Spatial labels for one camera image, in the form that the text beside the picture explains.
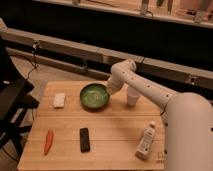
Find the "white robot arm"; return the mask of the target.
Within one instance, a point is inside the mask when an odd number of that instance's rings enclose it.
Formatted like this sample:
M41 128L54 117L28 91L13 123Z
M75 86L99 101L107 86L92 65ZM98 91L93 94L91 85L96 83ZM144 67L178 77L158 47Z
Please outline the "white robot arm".
M157 105L165 126L164 171L213 171L213 106L193 92L177 92L135 73L133 60L112 65L110 95L124 84Z

